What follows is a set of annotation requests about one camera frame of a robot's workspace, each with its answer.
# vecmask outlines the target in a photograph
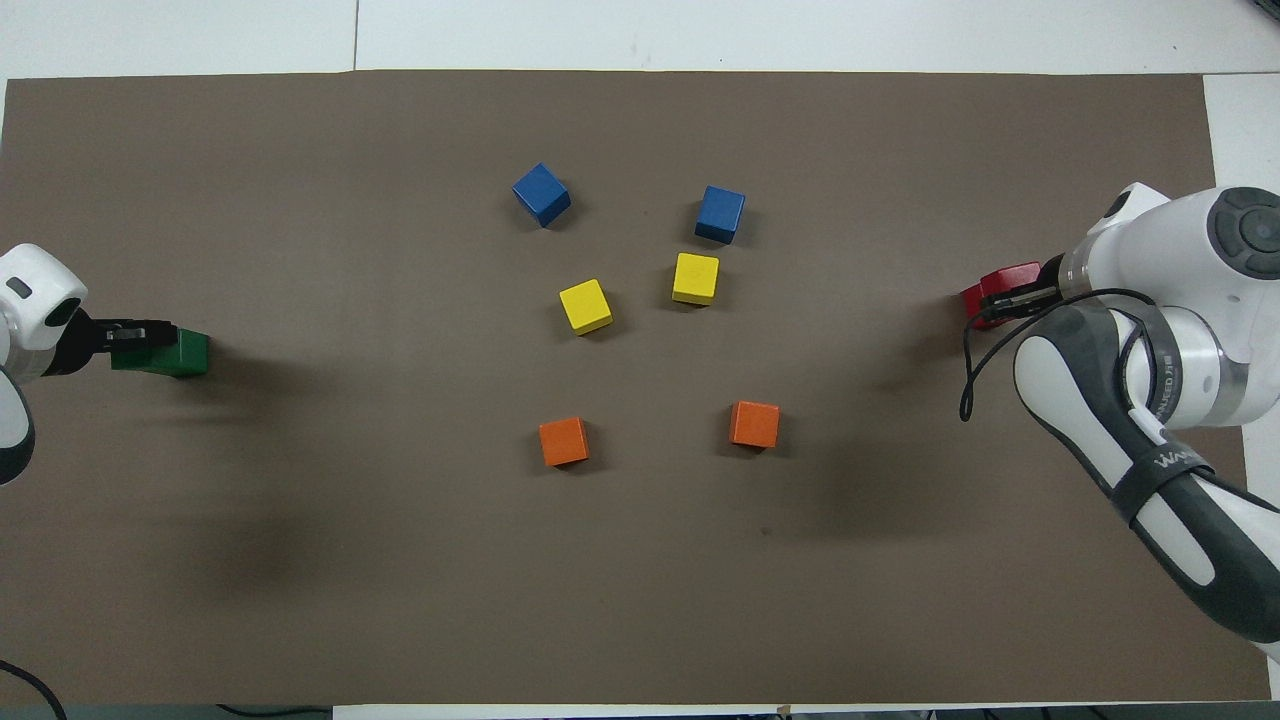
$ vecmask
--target orange block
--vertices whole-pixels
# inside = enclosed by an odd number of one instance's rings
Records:
[[[538,425],[538,439],[543,443],[543,460],[548,466],[586,460],[586,427],[581,418],[567,418]]]
[[[728,423],[728,439],[735,445],[774,447],[778,445],[778,419],[782,410],[777,405],[740,400],[733,404]]]

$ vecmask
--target velcro strap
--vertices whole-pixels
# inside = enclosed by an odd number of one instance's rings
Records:
[[[1189,445],[1178,441],[1157,445],[1134,459],[1133,466],[1111,491],[1111,506],[1126,525],[1132,525],[1142,506],[1165,483],[1196,468],[1213,470]]]

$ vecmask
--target blue block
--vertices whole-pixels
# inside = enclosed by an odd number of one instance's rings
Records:
[[[538,224],[544,228],[568,209],[568,188],[541,163],[525,173],[511,190],[525,210],[538,218]]]
[[[742,217],[742,205],[746,205],[746,196],[741,192],[714,184],[707,186],[707,192],[703,193],[703,208],[698,211],[698,224],[694,225],[694,234],[724,245],[733,242],[737,220]]]

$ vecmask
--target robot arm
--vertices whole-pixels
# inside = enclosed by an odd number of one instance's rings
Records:
[[[1206,615],[1280,659],[1280,512],[1217,480],[1125,386],[1135,324],[1117,310],[1060,307],[1018,348],[1027,409],[1084,465],[1129,528]],[[1138,340],[1130,357],[1142,357]]]
[[[24,243],[0,255],[0,486],[31,461],[36,433],[18,386],[83,368],[97,352],[178,342],[163,320],[93,320],[81,309],[88,291],[56,258]]]
[[[1046,310],[1018,348],[1019,397],[1188,597],[1280,660],[1280,511],[1167,429],[1243,424],[1280,397],[1280,197],[1170,201],[1133,184],[1046,268],[1001,300],[1125,288],[1156,305],[1130,293]]]

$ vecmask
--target green block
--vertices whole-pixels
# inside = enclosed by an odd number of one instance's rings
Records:
[[[178,328],[178,345],[111,354],[113,370],[141,370],[172,378],[209,372],[209,336]]]

